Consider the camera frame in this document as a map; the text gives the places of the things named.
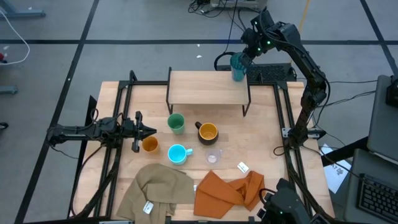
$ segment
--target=white cable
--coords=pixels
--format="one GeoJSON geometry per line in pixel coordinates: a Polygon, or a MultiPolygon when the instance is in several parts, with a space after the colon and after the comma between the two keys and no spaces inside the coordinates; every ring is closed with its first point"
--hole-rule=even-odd
{"type": "Polygon", "coordinates": [[[2,14],[2,16],[4,16],[4,18],[5,18],[6,21],[8,22],[8,25],[10,25],[11,29],[18,35],[19,38],[21,38],[21,40],[26,44],[26,47],[27,47],[27,53],[26,53],[26,56],[24,57],[24,59],[22,59],[22,60],[20,60],[20,61],[17,61],[17,62],[0,63],[0,66],[1,66],[1,65],[13,65],[13,64],[21,63],[21,62],[25,61],[26,58],[29,56],[30,47],[29,47],[29,45],[27,44],[27,42],[26,42],[26,41],[18,34],[18,32],[13,28],[13,26],[12,26],[11,23],[10,23],[10,21],[8,21],[7,16],[4,15],[4,13],[3,13],[1,10],[0,10],[0,13],[2,14]]]}

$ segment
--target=wooden table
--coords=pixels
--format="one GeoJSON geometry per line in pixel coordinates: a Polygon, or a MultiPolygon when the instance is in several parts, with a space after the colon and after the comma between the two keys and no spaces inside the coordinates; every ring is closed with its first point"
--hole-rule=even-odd
{"type": "MultiPolygon", "coordinates": [[[[98,97],[97,109],[99,117],[112,116],[116,98],[118,82],[103,82],[98,97]]],[[[288,83],[289,96],[295,119],[300,113],[300,99],[303,93],[303,83],[288,83]]],[[[124,193],[130,186],[135,175],[141,167],[147,164],[160,163],[186,172],[199,184],[210,169],[225,181],[245,177],[237,165],[244,162],[251,170],[264,175],[267,188],[274,189],[278,180],[287,179],[287,170],[283,156],[275,156],[273,148],[282,145],[280,126],[275,105],[274,90],[272,86],[251,86],[251,109],[246,117],[242,117],[241,107],[238,105],[175,105],[174,112],[182,113],[185,117],[185,134],[176,136],[167,126],[169,112],[165,103],[166,85],[134,85],[128,116],[134,117],[137,110],[143,115],[142,122],[149,127],[157,129],[154,136],[160,143],[160,154],[153,155],[144,151],[134,153],[131,151],[133,139],[124,140],[123,152],[119,168],[118,182],[114,197],[113,219],[120,219],[115,214],[124,193]],[[195,122],[215,123],[219,129],[218,142],[212,146],[203,146],[197,138],[195,122]],[[182,144],[193,148],[193,155],[182,166],[174,166],[167,158],[167,150],[173,144],[182,144]],[[205,162],[207,149],[221,149],[222,158],[217,165],[209,166],[205,162]]],[[[280,91],[282,107],[286,126],[289,127],[283,92],[280,91]]],[[[316,140],[309,139],[305,145],[318,149],[316,140]]],[[[87,158],[97,147],[98,142],[89,142],[85,152],[87,158]]],[[[307,177],[309,191],[316,198],[323,209],[334,216],[330,200],[325,173],[320,156],[312,151],[302,148],[302,160],[307,177]]],[[[98,188],[101,169],[103,166],[105,150],[101,150],[86,164],[80,177],[74,201],[75,211],[79,212],[93,196],[98,188]]],[[[101,214],[104,215],[108,193],[104,194],[101,214]]],[[[262,207],[259,203],[252,211],[247,211],[242,206],[234,206],[222,220],[247,221],[248,216],[256,216],[262,207]]],[[[193,215],[193,205],[177,205],[177,210],[172,220],[215,220],[214,218],[196,217],[193,215]]]]}

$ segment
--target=mug handle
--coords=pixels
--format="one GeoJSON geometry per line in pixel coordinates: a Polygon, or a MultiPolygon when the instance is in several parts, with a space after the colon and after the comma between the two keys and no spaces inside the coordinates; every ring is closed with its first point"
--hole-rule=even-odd
{"type": "Polygon", "coordinates": [[[201,123],[200,122],[195,122],[195,126],[197,127],[197,129],[200,129],[201,123]]]}
{"type": "Polygon", "coordinates": [[[193,149],[187,149],[187,156],[190,156],[193,154],[193,149]]]}

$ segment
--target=black and yellow mug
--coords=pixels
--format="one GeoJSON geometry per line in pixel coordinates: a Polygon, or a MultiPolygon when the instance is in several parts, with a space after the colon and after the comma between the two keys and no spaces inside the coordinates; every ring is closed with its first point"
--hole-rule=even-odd
{"type": "Polygon", "coordinates": [[[201,124],[199,122],[196,122],[195,126],[199,130],[198,138],[202,144],[209,146],[217,142],[218,129],[213,123],[201,124]]]}

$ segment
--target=gray floor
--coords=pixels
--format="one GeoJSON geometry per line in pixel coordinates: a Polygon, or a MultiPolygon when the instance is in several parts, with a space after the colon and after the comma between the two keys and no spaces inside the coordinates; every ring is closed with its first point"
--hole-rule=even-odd
{"type": "MultiPolygon", "coordinates": [[[[21,9],[43,9],[47,17],[12,20],[26,39],[79,40],[94,0],[15,0],[21,9]]],[[[298,26],[305,0],[269,0],[274,20],[298,26]]],[[[227,39],[231,19],[226,12],[216,18],[189,14],[189,0],[99,0],[88,40],[165,40],[227,39]]],[[[378,27],[386,40],[398,40],[395,0],[367,0],[378,27]]],[[[255,16],[243,12],[246,25],[255,16]]],[[[233,27],[232,39],[241,30],[233,27]]],[[[17,39],[4,21],[0,21],[0,40],[17,39]]],[[[359,0],[317,0],[310,3],[304,23],[303,40],[377,40],[359,0]]],[[[0,67],[0,84],[16,84],[19,93],[0,95],[0,121],[9,129],[0,135],[0,223],[12,223],[24,196],[50,124],[62,86],[75,54],[75,44],[31,44],[24,63],[0,67]]],[[[139,80],[166,80],[167,68],[175,70],[212,70],[213,61],[225,44],[142,44],[84,45],[63,106],[59,123],[82,124],[90,95],[98,96],[101,82],[122,80],[133,69],[139,80]]],[[[232,44],[231,51],[243,45],[232,44]]],[[[329,81],[375,80],[378,75],[392,75],[380,45],[306,45],[311,56],[329,81]]],[[[398,59],[398,46],[388,46],[398,59]]],[[[8,61],[19,60],[26,53],[22,44],[0,44],[8,61]]],[[[270,51],[257,63],[288,62],[287,54],[270,51]]],[[[332,84],[330,101],[349,98],[375,89],[375,83],[332,84]]],[[[348,144],[369,131],[373,96],[365,96],[325,109],[319,125],[348,144]]],[[[337,140],[325,136],[320,144],[340,147],[337,140]]],[[[70,155],[78,155],[78,144],[59,146],[70,155]]],[[[76,161],[49,151],[42,175],[29,206],[25,222],[54,220],[67,215],[76,161]]],[[[343,210],[336,202],[338,216],[343,210]]]]}

